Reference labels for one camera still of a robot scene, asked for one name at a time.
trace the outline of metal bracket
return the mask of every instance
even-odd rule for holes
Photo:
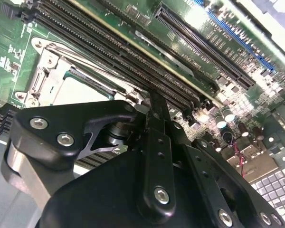
[[[142,138],[142,195],[137,201],[140,213],[153,224],[162,224],[176,209],[171,144],[165,134],[170,120],[165,99],[151,93],[151,110],[146,116]]]

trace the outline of capacitor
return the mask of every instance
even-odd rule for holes
[[[222,148],[220,146],[219,140],[218,139],[213,139],[213,148],[215,149],[216,152],[221,152]]]
[[[217,124],[217,127],[219,129],[222,129],[224,127],[226,127],[227,123],[224,120],[224,118],[221,115],[218,115],[217,117],[215,117],[215,123]]]
[[[223,140],[228,144],[232,145],[234,141],[234,134],[230,127],[225,127],[220,131],[220,135],[222,136]]]
[[[247,137],[249,135],[249,131],[244,123],[240,122],[237,127],[243,137]]]
[[[257,140],[263,140],[264,139],[263,131],[259,127],[252,128],[252,133]]]
[[[232,113],[230,109],[225,109],[223,111],[223,117],[227,123],[234,121],[234,119],[236,118],[236,116]]]

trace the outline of silver screw head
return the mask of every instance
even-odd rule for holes
[[[169,202],[169,195],[163,188],[156,188],[154,190],[154,195],[161,204],[167,204]]]
[[[274,219],[274,221],[279,224],[280,226],[282,225],[281,220],[275,215],[275,214],[271,214],[271,217]]]
[[[261,219],[262,219],[267,225],[271,225],[271,221],[270,221],[269,217],[268,217],[265,213],[261,212],[261,213],[260,213],[260,216],[261,216]]]
[[[181,129],[181,126],[180,126],[180,124],[179,124],[179,123],[174,122],[173,124],[174,124],[174,126],[175,126],[177,129]]]
[[[74,144],[74,138],[69,134],[60,134],[57,137],[57,142],[62,146],[71,146]]]
[[[48,123],[45,119],[42,118],[33,118],[29,121],[29,124],[32,128],[43,130],[48,127]]]
[[[223,209],[218,210],[219,219],[227,226],[232,227],[232,219],[230,215]]]
[[[205,143],[204,141],[200,141],[200,144],[201,144],[203,147],[205,147],[205,148],[208,147],[208,146],[207,146],[207,143]]]
[[[36,98],[29,98],[25,103],[24,103],[26,108],[35,108],[39,107],[39,101]]]

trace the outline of white label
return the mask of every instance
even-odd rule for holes
[[[4,68],[4,66],[5,66],[5,61],[6,61],[6,56],[0,58],[0,67]]]

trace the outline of integrated circuit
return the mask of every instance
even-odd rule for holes
[[[139,12],[135,6],[128,5],[127,8],[125,8],[125,11],[128,13],[129,16],[133,18],[137,18]]]
[[[11,68],[12,70],[18,71],[18,70],[19,70],[19,64],[13,62],[13,63],[10,65],[10,68]]]
[[[143,14],[138,15],[137,21],[144,26],[148,26],[151,22],[150,18]]]

